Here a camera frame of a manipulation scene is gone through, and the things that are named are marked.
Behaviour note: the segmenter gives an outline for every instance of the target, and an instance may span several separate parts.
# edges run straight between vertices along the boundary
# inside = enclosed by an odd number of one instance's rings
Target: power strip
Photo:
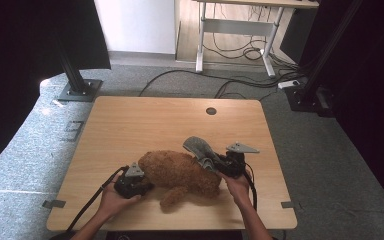
[[[300,83],[297,80],[281,82],[278,84],[279,89],[287,88],[287,87],[296,87],[299,86]]]

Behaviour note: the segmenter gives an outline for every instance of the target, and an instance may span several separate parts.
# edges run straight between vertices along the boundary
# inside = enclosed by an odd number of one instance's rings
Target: wall
[[[95,0],[108,50],[175,54],[175,2]]]

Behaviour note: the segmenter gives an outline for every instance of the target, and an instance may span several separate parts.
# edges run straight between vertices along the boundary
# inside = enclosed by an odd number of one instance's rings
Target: plush toy
[[[221,178],[186,153],[152,151],[140,158],[138,165],[151,183],[169,189],[160,201],[163,209],[178,203],[188,192],[206,198],[215,198],[220,192]]]

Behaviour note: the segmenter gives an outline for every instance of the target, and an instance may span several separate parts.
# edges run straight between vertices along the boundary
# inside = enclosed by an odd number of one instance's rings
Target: table top
[[[268,7],[287,7],[287,8],[318,8],[317,1],[309,0],[193,0],[206,3],[238,4],[238,5],[257,5]]]
[[[216,114],[207,114],[214,108]],[[260,102],[256,100],[99,97],[90,113],[47,227],[65,230],[101,184],[120,166],[136,162],[146,152],[188,153],[190,136],[206,140],[224,154],[236,141],[260,150],[245,154],[255,175],[258,214],[269,229],[297,225],[293,208],[282,208],[290,197]],[[104,230],[244,229],[240,212],[224,183],[216,199],[188,194],[171,212],[159,206],[167,191],[155,188],[142,200],[106,223]],[[100,197],[80,218],[83,226],[96,212]]]

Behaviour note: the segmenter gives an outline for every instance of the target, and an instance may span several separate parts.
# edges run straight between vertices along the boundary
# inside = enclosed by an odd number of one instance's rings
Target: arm
[[[140,198],[141,196],[137,195],[130,199],[125,199],[115,191],[114,183],[110,183],[102,192],[101,203],[95,215],[71,239],[93,239],[105,222],[129,205],[139,201]]]
[[[227,188],[241,211],[245,229],[249,234],[249,239],[273,240],[252,206],[251,200],[249,199],[249,185],[245,177],[242,175],[239,178],[234,179],[221,172],[217,172],[217,174],[226,181]]]

